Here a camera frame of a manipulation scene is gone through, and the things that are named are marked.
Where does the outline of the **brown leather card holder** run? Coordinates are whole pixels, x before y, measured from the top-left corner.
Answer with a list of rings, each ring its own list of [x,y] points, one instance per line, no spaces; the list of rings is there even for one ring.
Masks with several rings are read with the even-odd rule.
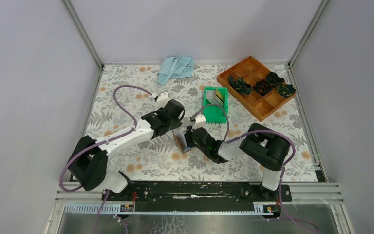
[[[185,138],[185,131],[182,130],[172,130],[173,138],[178,146],[178,149],[183,153],[187,153],[192,150],[192,147],[187,146],[187,141]]]

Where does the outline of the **silver credit card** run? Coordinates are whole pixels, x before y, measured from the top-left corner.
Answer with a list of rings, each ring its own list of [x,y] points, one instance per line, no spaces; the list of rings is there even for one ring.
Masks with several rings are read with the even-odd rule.
[[[217,104],[223,106],[223,100],[217,96],[217,90],[206,90],[206,100],[210,104]]]

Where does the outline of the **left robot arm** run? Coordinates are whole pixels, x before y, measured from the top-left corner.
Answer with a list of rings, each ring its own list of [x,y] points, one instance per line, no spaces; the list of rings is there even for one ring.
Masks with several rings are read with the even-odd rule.
[[[126,200],[131,196],[130,180],[123,173],[108,169],[108,163],[132,146],[180,127],[184,113],[184,106],[171,99],[164,107],[143,115],[135,126],[98,139],[84,136],[74,148],[66,169],[78,181],[79,189],[109,190],[119,200]]]

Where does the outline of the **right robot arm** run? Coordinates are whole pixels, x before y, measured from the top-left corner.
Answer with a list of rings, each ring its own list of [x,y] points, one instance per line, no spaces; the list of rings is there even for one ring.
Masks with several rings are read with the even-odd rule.
[[[294,157],[296,147],[284,134],[253,123],[246,133],[231,140],[216,140],[203,127],[189,126],[175,139],[183,152],[197,148],[214,163],[227,163],[238,156],[249,156],[264,167],[260,194],[271,201],[279,195],[285,165]]]

